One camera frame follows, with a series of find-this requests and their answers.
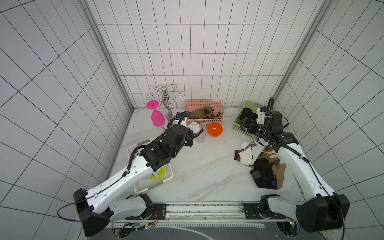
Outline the orange plastic bowl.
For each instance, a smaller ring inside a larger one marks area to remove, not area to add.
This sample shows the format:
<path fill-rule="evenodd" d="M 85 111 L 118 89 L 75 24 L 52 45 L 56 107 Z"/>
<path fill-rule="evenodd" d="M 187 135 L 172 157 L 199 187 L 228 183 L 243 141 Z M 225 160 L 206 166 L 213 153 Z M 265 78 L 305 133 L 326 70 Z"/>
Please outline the orange plastic bowl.
<path fill-rule="evenodd" d="M 219 123 L 211 123 L 207 126 L 208 134 L 212 137 L 219 137 L 224 129 L 221 124 Z"/>

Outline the pink plastic wine glass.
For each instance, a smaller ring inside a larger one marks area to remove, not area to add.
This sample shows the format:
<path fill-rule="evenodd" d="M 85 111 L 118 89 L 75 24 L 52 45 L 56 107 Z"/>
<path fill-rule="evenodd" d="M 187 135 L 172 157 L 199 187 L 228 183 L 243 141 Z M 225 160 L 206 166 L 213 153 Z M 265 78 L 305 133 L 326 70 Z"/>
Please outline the pink plastic wine glass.
<path fill-rule="evenodd" d="M 158 111 L 158 107 L 160 106 L 160 102 L 156 100 L 151 100 L 147 103 L 147 109 L 152 110 L 151 120 L 155 127 L 162 127 L 165 123 L 164 115 Z"/>

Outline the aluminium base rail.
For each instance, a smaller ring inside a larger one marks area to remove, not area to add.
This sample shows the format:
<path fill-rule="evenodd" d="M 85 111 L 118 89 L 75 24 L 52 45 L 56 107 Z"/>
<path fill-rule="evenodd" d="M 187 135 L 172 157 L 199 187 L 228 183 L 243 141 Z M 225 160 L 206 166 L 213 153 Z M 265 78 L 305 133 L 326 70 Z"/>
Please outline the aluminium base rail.
<path fill-rule="evenodd" d="M 153 203 L 145 217 L 123 213 L 118 205 L 106 228 L 150 227 L 261 227 L 263 223 L 287 223 L 299 227 L 299 221 L 278 213 L 261 214 L 258 202 L 171 202 Z"/>

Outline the green perforated plastic basket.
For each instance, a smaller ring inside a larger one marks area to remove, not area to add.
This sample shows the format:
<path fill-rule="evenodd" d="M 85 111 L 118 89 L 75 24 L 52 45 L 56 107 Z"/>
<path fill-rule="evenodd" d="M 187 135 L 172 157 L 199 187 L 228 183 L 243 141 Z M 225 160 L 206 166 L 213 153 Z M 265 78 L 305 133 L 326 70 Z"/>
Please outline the green perforated plastic basket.
<path fill-rule="evenodd" d="M 246 135 L 246 136 L 248 136 L 248 137 L 250 137 L 253 140 L 257 140 L 259 137 L 261 137 L 262 136 L 262 130 L 263 130 L 264 126 L 262 124 L 258 123 L 258 119 L 257 119 L 257 121 L 245 119 L 239 123 L 239 117 L 243 111 L 243 108 L 249 108 L 254 113 L 258 114 L 258 109 L 261 107 L 262 106 L 258 105 L 257 103 L 255 103 L 253 101 L 246 101 L 246 103 L 244 104 L 240 113 L 238 114 L 238 116 L 236 117 L 236 119 L 234 121 L 233 129 Z"/>

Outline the black sock blue squares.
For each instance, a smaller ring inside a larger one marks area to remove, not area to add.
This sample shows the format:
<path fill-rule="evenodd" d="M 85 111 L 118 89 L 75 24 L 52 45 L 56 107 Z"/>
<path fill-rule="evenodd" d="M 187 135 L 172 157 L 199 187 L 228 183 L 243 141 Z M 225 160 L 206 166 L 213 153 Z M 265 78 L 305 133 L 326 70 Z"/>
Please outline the black sock blue squares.
<path fill-rule="evenodd" d="M 267 159 L 258 159 L 250 171 L 251 177 L 258 188 L 277 190 L 278 184 L 272 165 Z"/>

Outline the white perforated plastic basket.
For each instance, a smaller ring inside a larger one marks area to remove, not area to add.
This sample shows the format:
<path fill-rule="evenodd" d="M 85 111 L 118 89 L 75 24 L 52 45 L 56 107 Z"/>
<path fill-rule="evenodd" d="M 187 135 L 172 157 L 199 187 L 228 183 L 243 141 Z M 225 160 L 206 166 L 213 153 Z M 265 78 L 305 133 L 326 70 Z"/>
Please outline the white perforated plastic basket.
<path fill-rule="evenodd" d="M 134 191 L 136 195 L 146 193 L 161 185 L 167 184 L 174 178 L 174 172 L 171 164 L 164 166 L 165 174 L 161 179 L 155 180 L 152 176 L 147 176 L 134 184 Z"/>

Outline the brown tan knit sock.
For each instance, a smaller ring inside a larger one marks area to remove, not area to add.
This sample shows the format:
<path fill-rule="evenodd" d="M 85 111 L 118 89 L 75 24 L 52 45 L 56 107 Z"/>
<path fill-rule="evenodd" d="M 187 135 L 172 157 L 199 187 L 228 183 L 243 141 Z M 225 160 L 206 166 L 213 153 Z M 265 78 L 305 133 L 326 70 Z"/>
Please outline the brown tan knit sock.
<path fill-rule="evenodd" d="M 215 112 L 212 107 L 204 106 L 202 109 L 197 109 L 190 112 L 188 118 L 212 120 L 212 119 L 219 119 L 221 115 L 222 113 Z"/>

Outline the white sock navy stripes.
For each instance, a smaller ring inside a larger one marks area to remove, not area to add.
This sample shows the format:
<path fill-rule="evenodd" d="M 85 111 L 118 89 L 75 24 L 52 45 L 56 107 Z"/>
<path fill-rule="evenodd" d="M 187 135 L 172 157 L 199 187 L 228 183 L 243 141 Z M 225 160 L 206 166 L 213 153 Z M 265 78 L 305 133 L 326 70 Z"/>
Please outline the white sock navy stripes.
<path fill-rule="evenodd" d="M 243 142 L 241 150 L 235 150 L 234 160 L 246 166 L 253 166 L 264 146 L 255 142 Z"/>

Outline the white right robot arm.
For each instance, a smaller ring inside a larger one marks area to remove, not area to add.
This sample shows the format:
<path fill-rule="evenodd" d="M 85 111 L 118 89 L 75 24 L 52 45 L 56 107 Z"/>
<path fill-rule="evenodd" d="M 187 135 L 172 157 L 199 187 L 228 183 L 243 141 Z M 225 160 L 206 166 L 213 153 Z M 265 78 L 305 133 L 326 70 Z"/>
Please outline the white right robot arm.
<path fill-rule="evenodd" d="M 244 108 L 238 124 L 242 131 L 257 136 L 257 144 L 249 143 L 243 150 L 235 152 L 235 160 L 244 160 L 244 154 L 257 146 L 272 148 L 277 158 L 283 161 L 296 177 L 306 201 L 298 203 L 277 194 L 261 196 L 258 213 L 263 219 L 280 214 L 298 223 L 308 233 L 334 229 L 345 229 L 345 218 L 350 201 L 338 195 L 307 159 L 298 140 L 292 133 L 284 132 L 280 112 L 271 107 L 261 107 L 257 112 Z"/>

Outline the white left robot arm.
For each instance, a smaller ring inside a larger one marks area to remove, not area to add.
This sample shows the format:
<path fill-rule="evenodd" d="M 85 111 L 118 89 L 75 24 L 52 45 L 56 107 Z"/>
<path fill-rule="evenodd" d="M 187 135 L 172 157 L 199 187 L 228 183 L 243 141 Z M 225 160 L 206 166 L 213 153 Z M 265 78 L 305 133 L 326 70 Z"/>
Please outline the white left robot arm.
<path fill-rule="evenodd" d="M 149 144 L 137 146 L 126 168 L 92 189 L 75 191 L 73 197 L 85 236 L 96 235 L 116 220 L 150 218 L 154 204 L 146 194 L 125 200 L 119 200 L 119 196 L 139 180 L 156 175 L 184 146 L 191 147 L 195 137 L 181 124 L 167 127 Z"/>

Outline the clear plastic cup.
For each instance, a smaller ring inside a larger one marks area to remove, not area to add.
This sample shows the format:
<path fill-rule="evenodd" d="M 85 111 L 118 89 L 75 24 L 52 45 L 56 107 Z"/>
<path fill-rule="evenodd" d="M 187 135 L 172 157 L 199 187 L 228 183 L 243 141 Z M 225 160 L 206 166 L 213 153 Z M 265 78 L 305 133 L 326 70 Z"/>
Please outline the clear plastic cup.
<path fill-rule="evenodd" d="M 198 137 L 195 138 L 195 141 L 199 144 L 202 144 L 205 142 L 207 136 L 207 132 L 203 131 Z"/>

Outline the pink perforated plastic basket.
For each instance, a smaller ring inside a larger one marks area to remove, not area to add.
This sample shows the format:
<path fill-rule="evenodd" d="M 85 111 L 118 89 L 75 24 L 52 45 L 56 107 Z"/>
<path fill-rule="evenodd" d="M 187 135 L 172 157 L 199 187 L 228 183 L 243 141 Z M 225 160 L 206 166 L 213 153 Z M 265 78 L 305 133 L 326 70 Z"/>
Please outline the pink perforated plastic basket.
<path fill-rule="evenodd" d="M 198 122 L 207 126 L 224 121 L 223 102 L 220 100 L 186 100 L 186 110 L 190 112 L 187 124 Z"/>

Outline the brown tan striped sock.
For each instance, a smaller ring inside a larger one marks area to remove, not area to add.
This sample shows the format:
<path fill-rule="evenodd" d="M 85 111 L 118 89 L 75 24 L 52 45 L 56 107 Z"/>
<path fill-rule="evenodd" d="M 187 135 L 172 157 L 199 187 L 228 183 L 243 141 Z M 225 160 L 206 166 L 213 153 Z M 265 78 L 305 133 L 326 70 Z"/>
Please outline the brown tan striped sock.
<path fill-rule="evenodd" d="M 285 180 L 286 164 L 281 162 L 274 148 L 271 146 L 265 147 L 258 156 L 258 159 L 266 159 L 269 162 L 272 172 L 274 176 L 276 176 L 277 190 L 280 190 Z"/>

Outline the white sock neon yellow toe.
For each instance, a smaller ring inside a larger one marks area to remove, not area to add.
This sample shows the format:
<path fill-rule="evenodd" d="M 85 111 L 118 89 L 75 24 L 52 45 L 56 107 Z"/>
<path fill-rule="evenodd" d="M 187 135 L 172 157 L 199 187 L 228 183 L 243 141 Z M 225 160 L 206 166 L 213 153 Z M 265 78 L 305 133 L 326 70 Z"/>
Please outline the white sock neon yellow toe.
<path fill-rule="evenodd" d="M 150 176 L 151 179 L 153 180 L 160 180 L 164 177 L 164 175 L 166 174 L 167 172 L 167 167 L 166 166 L 163 166 L 161 167 L 160 169 L 158 169 L 155 174 L 152 174 Z"/>

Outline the chrome glass holder stand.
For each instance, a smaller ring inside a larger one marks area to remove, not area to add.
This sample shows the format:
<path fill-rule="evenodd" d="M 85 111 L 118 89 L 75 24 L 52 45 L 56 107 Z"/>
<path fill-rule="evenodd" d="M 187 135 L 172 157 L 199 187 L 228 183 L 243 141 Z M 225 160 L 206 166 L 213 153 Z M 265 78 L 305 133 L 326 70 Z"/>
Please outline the chrome glass holder stand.
<path fill-rule="evenodd" d="M 154 87 L 154 90 L 157 92 L 156 94 L 148 94 L 146 96 L 146 100 L 151 101 L 155 98 L 159 97 L 161 100 L 161 105 L 163 105 L 167 109 L 166 119 L 170 120 L 173 117 L 172 110 L 178 107 L 177 101 L 172 97 L 173 95 L 177 97 L 184 97 L 185 92 L 182 90 L 178 90 L 178 85 L 170 84 L 170 85 L 157 85 Z"/>

